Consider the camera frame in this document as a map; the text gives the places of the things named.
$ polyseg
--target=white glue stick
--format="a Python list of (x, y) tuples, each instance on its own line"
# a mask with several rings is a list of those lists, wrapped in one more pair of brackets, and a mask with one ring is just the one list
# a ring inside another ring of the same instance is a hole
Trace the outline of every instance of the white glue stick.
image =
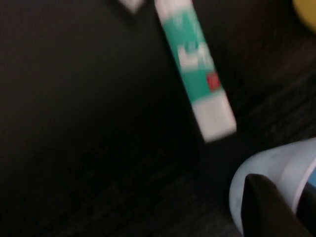
[(236, 120), (192, 1), (156, 0), (155, 3), (205, 142), (234, 133)]

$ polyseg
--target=dark carpet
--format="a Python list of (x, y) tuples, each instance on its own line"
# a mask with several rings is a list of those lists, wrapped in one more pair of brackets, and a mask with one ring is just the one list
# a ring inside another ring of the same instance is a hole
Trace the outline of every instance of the dark carpet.
[[(197, 13), (239, 131), (265, 148), (314, 137), (316, 36), (291, 1), (206, 2), (195, 1)], [(158, 29), (153, 13), (150, 3), (139, 17)], [(239, 236), (227, 214), (196, 197), (199, 135), (172, 58), (164, 59), (149, 78), (172, 82), (120, 126), (87, 119), (2, 182), (0, 236)], [(136, 102), (145, 95), (133, 93)]]

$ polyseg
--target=glue stick label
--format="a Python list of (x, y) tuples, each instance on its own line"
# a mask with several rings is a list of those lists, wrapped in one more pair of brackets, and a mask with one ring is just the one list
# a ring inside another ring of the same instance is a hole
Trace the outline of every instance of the glue stick label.
[(223, 90), (193, 7), (172, 14), (162, 26), (190, 102)]

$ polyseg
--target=white object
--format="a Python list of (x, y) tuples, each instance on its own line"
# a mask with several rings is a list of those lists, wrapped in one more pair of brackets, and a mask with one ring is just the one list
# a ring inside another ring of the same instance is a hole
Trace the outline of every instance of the white object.
[(145, 0), (119, 0), (131, 13), (136, 13)]
[(235, 116), (224, 90), (196, 101), (192, 109), (205, 142), (236, 132)]
[(268, 177), (296, 213), (302, 191), (315, 167), (316, 138), (264, 151), (245, 161), (232, 180), (229, 196), (230, 210), (239, 231), (243, 233), (241, 203), (248, 174)]

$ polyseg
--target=black object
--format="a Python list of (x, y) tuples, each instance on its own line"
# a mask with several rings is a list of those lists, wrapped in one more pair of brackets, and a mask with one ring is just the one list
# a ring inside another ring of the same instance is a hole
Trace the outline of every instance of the black object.
[(244, 237), (312, 237), (264, 175), (246, 177), (241, 218)]
[(296, 215), (306, 228), (316, 236), (316, 188), (307, 183), (300, 202), (297, 207)]
[(202, 201), (216, 203), (228, 211), (229, 188), (240, 165), (263, 149), (246, 134), (235, 133), (205, 145), (197, 173), (197, 193)]

